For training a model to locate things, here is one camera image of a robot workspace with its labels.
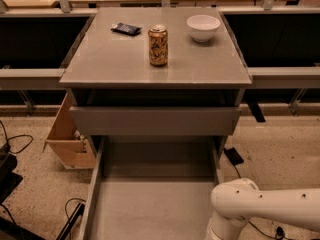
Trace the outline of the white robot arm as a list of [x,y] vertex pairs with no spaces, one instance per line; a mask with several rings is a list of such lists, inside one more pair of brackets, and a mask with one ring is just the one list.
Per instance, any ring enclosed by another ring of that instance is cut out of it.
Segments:
[[252,217],[320,231],[320,189],[262,191],[240,178],[215,186],[211,204],[205,240],[238,240]]

